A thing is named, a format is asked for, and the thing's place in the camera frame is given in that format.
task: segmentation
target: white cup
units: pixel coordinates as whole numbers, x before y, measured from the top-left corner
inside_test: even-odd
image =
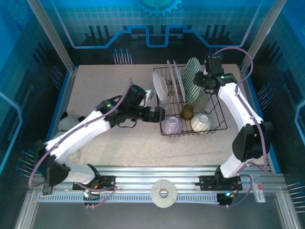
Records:
[[[192,129],[196,132],[211,130],[211,119],[205,113],[195,115],[191,120]]]

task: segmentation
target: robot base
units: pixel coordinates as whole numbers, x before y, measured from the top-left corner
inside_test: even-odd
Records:
[[[218,184],[215,176],[199,176],[199,183],[201,191],[236,191],[243,190],[240,176],[232,178],[223,178],[222,182]]]
[[[97,185],[97,187],[92,187],[92,188],[100,189],[100,188],[112,187],[112,186],[115,185],[115,176],[100,176],[99,175],[98,179],[99,179],[100,183]],[[85,189],[80,187],[78,184],[73,183],[72,190],[74,190],[74,191],[79,191],[79,190],[84,191]]]

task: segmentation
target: gear logo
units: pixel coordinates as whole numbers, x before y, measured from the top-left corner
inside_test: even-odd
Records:
[[[177,5],[181,4],[181,0],[134,0],[138,10],[142,13],[148,13],[149,16],[159,15],[165,16],[166,13],[172,13],[173,9],[177,9]]]

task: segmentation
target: purple bowl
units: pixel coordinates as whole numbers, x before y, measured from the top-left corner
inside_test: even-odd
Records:
[[[162,121],[162,129],[166,135],[181,133],[183,122],[179,117],[171,115]]]

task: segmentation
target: black mounting bracket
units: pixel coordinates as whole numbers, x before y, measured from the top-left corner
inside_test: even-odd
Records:
[[[115,176],[99,176],[98,178],[99,178],[99,184],[96,185],[97,186],[96,189],[115,186]],[[79,190],[85,191],[86,189],[80,187],[78,184],[73,183],[72,190],[74,190],[74,191],[79,191]]]
[[[214,176],[199,176],[199,183],[201,191],[240,191],[243,190],[240,176],[232,178],[224,178],[220,167],[216,169]]]

